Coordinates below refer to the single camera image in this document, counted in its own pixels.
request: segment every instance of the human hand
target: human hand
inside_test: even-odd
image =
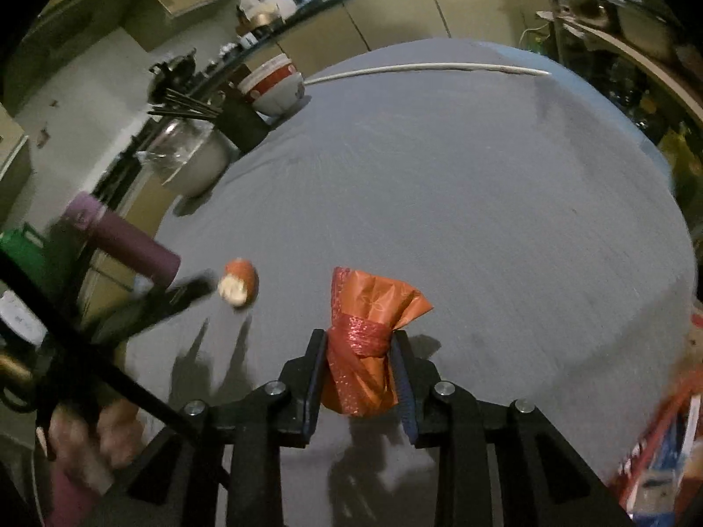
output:
[[[66,406],[51,415],[48,441],[56,465],[66,475],[98,493],[112,485],[112,470],[125,467],[141,452],[144,426],[136,419],[138,408],[122,399],[101,411],[96,434]]]

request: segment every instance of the orange plastic bag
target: orange plastic bag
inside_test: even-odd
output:
[[[403,281],[336,267],[323,404],[341,414],[373,416],[398,403],[387,357],[391,333],[431,309]]]

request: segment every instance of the screw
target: screw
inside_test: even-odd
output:
[[[440,380],[435,384],[435,392],[440,396],[451,396],[454,394],[456,386],[446,380]]]
[[[529,414],[532,410],[534,410],[534,404],[525,398],[518,398],[515,401],[515,407],[523,414]]]
[[[189,416],[198,416],[205,411],[205,403],[203,401],[190,401],[184,406],[183,411]]]
[[[269,396],[278,396],[286,392],[286,383],[280,380],[272,380],[264,385],[264,390]]]

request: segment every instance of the black rod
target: black rod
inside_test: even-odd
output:
[[[0,251],[0,278],[33,311],[51,336],[66,351],[76,355],[86,369],[93,371],[128,401],[146,410],[180,435],[192,442],[198,441],[198,431],[191,422],[99,354],[3,251]]]

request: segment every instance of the shelf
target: shelf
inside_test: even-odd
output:
[[[602,47],[613,51],[624,58],[630,59],[649,77],[670,91],[671,96],[691,115],[696,125],[703,129],[703,96],[696,91],[685,78],[676,73],[671,67],[648,58],[641,51],[621,40],[598,29],[579,24],[571,19],[563,18],[565,25],[581,31],[589,38],[602,44]]]

